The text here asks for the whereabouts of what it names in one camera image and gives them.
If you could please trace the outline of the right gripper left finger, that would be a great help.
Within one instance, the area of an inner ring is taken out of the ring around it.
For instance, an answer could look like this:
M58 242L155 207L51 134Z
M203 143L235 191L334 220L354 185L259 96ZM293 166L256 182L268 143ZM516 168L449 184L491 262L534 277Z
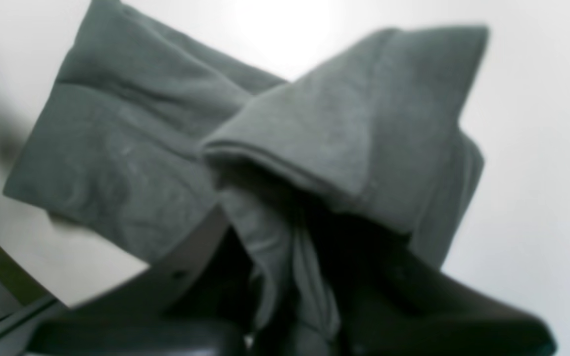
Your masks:
M249 271L221 207L165 257L117 288L41 322L25 356L246 356L225 313Z

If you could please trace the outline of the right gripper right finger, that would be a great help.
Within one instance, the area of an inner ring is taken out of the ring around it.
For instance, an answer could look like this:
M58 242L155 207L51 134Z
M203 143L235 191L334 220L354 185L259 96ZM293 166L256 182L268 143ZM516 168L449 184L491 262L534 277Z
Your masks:
M335 292L349 356L551 356L540 318L431 268L405 246L335 242Z

